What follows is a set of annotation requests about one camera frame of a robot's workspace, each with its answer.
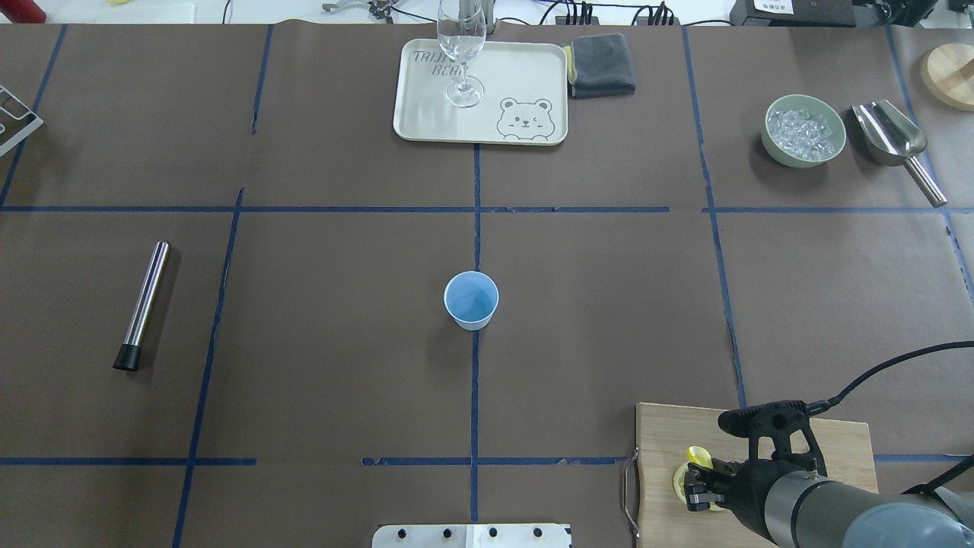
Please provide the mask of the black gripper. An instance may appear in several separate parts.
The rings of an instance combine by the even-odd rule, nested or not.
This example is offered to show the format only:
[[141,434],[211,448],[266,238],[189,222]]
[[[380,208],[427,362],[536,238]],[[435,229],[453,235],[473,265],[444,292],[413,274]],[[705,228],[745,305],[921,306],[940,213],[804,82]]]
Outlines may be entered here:
[[816,457],[749,459],[719,462],[719,470],[686,466],[683,495],[691,512],[733,512],[744,527],[755,534],[768,534],[765,509],[770,489],[792,472],[826,475],[824,460]]

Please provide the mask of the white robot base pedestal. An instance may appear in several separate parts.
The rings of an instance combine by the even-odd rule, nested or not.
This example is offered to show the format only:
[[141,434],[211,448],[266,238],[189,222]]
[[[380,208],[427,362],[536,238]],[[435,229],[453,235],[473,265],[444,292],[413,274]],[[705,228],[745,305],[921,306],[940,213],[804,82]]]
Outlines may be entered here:
[[569,524],[388,524],[372,547],[571,547]]

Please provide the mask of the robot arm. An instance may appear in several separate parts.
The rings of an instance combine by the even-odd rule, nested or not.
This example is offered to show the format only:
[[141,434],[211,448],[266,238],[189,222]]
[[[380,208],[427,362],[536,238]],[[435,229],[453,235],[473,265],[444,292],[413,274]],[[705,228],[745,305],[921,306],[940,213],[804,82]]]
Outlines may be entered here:
[[688,464],[686,507],[718,506],[778,547],[970,547],[972,496],[939,482],[878,495],[821,474],[815,459]]

